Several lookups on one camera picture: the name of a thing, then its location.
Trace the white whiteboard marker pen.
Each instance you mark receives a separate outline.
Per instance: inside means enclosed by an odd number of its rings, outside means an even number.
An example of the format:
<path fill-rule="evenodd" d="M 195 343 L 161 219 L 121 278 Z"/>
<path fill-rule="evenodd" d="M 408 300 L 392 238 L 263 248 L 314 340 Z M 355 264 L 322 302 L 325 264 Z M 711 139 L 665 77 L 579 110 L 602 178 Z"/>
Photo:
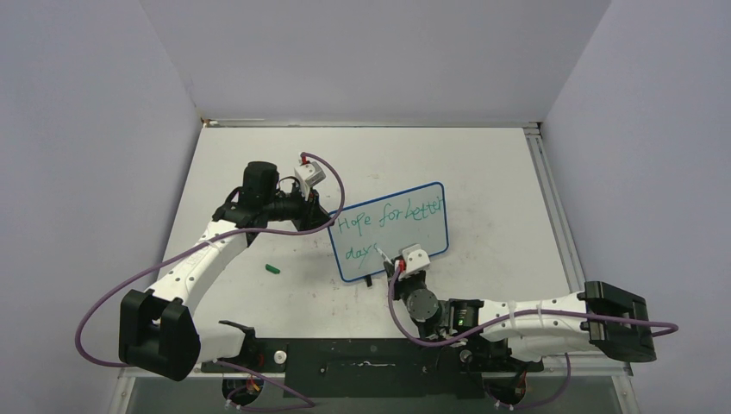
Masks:
<path fill-rule="evenodd" d="M 395 261 L 392 258 L 390 258 L 382 249 L 380 249 L 378 247 L 375 247 L 375 249 L 378 252 L 378 254 L 381 257 L 382 262 L 384 264 L 393 265 L 395 263 Z"/>

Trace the blue framed whiteboard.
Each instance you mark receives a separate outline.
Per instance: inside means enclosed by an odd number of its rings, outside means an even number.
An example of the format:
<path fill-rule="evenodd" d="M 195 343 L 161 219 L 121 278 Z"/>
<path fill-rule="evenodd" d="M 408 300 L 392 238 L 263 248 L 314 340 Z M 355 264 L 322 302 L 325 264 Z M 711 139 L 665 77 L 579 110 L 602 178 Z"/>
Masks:
<path fill-rule="evenodd" d="M 450 244 L 445 187 L 431 182 L 348 206 L 328 234 L 344 282 L 383 272 L 381 254 L 395 257 L 413 244 L 442 254 Z"/>

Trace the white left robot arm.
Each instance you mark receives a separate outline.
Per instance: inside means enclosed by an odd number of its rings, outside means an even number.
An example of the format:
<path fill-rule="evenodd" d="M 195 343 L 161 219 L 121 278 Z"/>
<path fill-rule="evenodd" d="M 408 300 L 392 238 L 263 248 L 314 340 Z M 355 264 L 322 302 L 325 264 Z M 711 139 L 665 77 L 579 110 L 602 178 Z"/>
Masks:
<path fill-rule="evenodd" d="M 257 348 L 246 340 L 252 329 L 230 321 L 199 329 L 195 311 L 227 265 L 258 234 L 269 232 L 269 223 L 289 221 L 293 235 L 332 224 L 316 190 L 326 170 L 324 162 L 304 155 L 293 170 L 291 189 L 284 191 L 276 165 L 249 162 L 241 185 L 215 210 L 197 245 L 145 291 L 131 290 L 122 298 L 121 362 L 176 381 L 196 365 L 219 359 L 238 372 L 250 369 L 257 359 Z"/>

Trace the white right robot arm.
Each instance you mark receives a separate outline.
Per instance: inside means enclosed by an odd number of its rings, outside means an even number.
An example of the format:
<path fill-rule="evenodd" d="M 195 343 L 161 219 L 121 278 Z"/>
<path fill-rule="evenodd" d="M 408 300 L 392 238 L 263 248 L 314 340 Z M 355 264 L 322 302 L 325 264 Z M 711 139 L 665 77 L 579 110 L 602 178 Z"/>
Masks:
<path fill-rule="evenodd" d="M 421 347 L 489 344 L 489 361 L 499 369 L 571 352 L 600 351 L 623 362 L 657 358 L 646 300 L 614 285 L 589 281 L 579 292 L 526 302 L 439 300 L 426 287 L 425 270 L 400 274 L 405 267 L 402 260 L 384 262 L 388 305 L 406 305 L 418 334 L 397 328 Z"/>

